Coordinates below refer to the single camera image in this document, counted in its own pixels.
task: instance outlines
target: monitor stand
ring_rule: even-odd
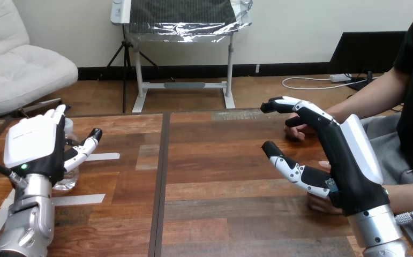
[[[357,84],[351,84],[348,85],[349,88],[354,89],[356,91],[359,91],[361,89],[363,89],[365,86],[367,86],[368,84],[370,84],[373,81],[373,72],[372,71],[367,71],[367,78],[366,79],[360,79],[360,78],[352,78],[351,82],[355,82],[355,81],[363,81],[363,82],[359,82]]]

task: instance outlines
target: gray pants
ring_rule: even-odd
[[[362,119],[364,130],[381,166],[385,185],[412,184],[413,172],[400,150],[396,126],[400,114]],[[413,241],[413,224],[403,227]]]

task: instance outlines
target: white wall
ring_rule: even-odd
[[[31,44],[78,67],[106,66],[121,45],[111,2],[14,0]],[[235,36],[236,64],[328,62],[342,32],[408,29],[413,0],[254,0],[252,16],[252,26]],[[150,42],[141,51],[158,65],[226,64],[227,44]]]

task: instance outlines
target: white cable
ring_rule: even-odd
[[[347,84],[342,84],[342,85],[338,85],[338,86],[332,86],[332,87],[311,87],[311,88],[303,88],[303,87],[289,87],[287,85],[285,85],[285,81],[290,80],[290,79],[309,79],[309,80],[321,80],[321,81],[326,81],[326,80],[331,80],[331,79],[313,79],[313,78],[303,78],[303,77],[292,77],[292,78],[288,78],[288,79],[284,79],[282,81],[282,85],[286,88],[290,88],[290,89],[299,89],[299,90],[320,90],[320,89],[332,89],[332,88],[338,88],[338,87],[344,87],[344,86],[348,86],[348,85],[352,85],[352,84],[358,84],[367,80],[360,80],[358,82],[351,82],[351,83],[347,83]]]

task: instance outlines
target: person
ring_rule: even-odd
[[[404,103],[401,113],[373,117]],[[362,90],[326,112],[339,123],[351,114],[362,119],[375,151],[395,214],[413,211],[413,23],[408,29],[393,68]],[[287,136],[304,140],[314,133],[306,125],[285,127]],[[320,165],[328,168],[327,162]],[[309,206],[326,213],[341,213],[329,199],[308,194]],[[404,227],[413,240],[413,224]]]

